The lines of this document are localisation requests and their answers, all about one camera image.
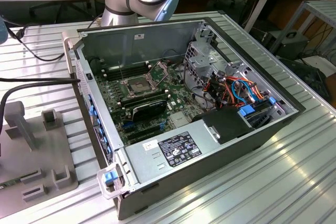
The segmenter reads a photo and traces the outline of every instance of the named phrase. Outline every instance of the wire bundle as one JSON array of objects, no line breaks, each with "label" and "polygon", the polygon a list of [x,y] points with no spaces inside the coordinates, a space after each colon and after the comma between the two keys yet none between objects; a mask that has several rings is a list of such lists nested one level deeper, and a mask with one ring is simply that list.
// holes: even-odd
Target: wire bundle
[{"label": "wire bundle", "polygon": [[[264,99],[264,96],[259,92],[256,84],[250,80],[245,78],[238,78],[234,76],[226,77],[222,82],[218,84],[219,86],[225,88],[223,95],[221,95],[220,107],[225,105],[234,105],[236,107],[247,105],[248,101],[246,101],[243,97],[239,96],[240,91],[245,87],[250,96],[254,101],[261,101]],[[211,86],[210,81],[205,85],[203,89],[204,92],[209,92],[209,88]]]}]

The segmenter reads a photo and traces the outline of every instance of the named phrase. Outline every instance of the white sticker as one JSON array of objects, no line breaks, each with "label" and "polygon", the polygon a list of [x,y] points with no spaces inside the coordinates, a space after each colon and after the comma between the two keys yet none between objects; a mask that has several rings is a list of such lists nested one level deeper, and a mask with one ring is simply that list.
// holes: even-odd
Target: white sticker
[{"label": "white sticker", "polygon": [[153,148],[158,147],[159,145],[157,144],[157,140],[154,139],[152,141],[149,141],[147,143],[142,144],[142,146],[145,149],[145,151],[149,151],[149,150],[151,150]]},{"label": "white sticker", "polygon": [[134,35],[134,40],[143,39],[144,37],[145,37],[145,34],[136,34],[136,35]]}]

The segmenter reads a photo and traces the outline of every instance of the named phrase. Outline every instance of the motherboard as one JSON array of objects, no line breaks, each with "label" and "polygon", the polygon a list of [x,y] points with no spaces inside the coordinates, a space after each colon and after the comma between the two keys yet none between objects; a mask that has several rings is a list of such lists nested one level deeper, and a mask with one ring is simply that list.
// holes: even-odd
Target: motherboard
[{"label": "motherboard", "polygon": [[179,65],[147,61],[95,77],[125,145],[189,124],[205,111],[186,89]]}]

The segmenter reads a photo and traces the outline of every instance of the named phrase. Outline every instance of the blue cable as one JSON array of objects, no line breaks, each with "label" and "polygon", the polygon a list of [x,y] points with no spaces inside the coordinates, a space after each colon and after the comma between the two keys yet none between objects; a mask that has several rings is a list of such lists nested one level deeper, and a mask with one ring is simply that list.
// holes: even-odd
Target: blue cable
[{"label": "blue cable", "polygon": [[251,96],[253,97],[255,101],[259,101],[259,98],[252,92],[250,86],[248,85],[246,81],[243,81],[243,80],[238,80],[238,81],[243,83],[247,87],[248,92],[250,92]]},{"label": "blue cable", "polygon": [[[251,96],[253,97],[253,99],[254,99],[255,101],[260,101],[260,99],[259,99],[253,92],[252,92],[250,86],[248,85],[248,83],[247,83],[246,81],[243,81],[243,80],[236,80],[236,81],[241,82],[242,84],[244,84],[244,85],[247,87],[248,92],[251,94]],[[231,86],[232,93],[233,93],[233,95],[234,95],[237,99],[239,99],[239,100],[243,101],[245,104],[247,104],[246,101],[245,101],[243,98],[240,98],[240,97],[236,94],[236,91],[235,91],[235,89],[234,89],[234,84],[235,84],[236,81],[234,81],[234,82],[232,83],[232,86]]]},{"label": "blue cable", "polygon": [[235,88],[234,88],[234,86],[235,86],[235,85],[234,85],[235,82],[236,82],[236,81],[234,81],[234,82],[232,83],[232,85],[231,85],[232,93],[233,93],[233,95],[235,96],[235,98],[237,98],[237,99],[243,101],[243,102],[246,104],[246,101],[245,101],[243,98],[240,98],[239,96],[237,96],[236,91],[235,91]]}]

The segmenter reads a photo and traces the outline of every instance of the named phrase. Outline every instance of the blue drive bracket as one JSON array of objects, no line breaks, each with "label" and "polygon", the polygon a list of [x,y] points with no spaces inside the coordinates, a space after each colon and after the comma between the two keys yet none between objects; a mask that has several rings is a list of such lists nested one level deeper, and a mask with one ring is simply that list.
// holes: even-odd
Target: blue drive bracket
[{"label": "blue drive bracket", "polygon": [[255,110],[252,108],[251,105],[246,105],[240,107],[239,112],[241,113],[242,116],[247,116],[248,114],[255,112]]}]

